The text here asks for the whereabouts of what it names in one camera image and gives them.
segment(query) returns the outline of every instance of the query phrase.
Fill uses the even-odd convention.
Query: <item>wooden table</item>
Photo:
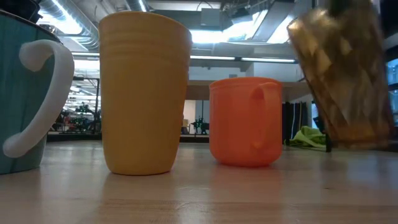
[[[171,172],[109,173],[101,142],[47,145],[40,169],[0,175],[0,223],[397,223],[398,154],[285,149],[270,167],[181,144]]]

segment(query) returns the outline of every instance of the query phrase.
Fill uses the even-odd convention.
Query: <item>pipe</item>
[[[65,21],[65,13],[69,14],[83,29],[81,33],[82,36],[90,37],[76,38],[75,40],[87,50],[97,52],[100,45],[97,27],[94,26],[84,13],[80,11],[79,7],[77,7],[71,0],[57,0],[57,2],[58,3],[55,4],[53,0],[42,0],[40,2],[41,11],[51,15],[58,21]],[[63,7],[66,12],[62,11],[57,5]]]
[[[127,9],[130,11],[149,12],[146,0],[126,0]]]

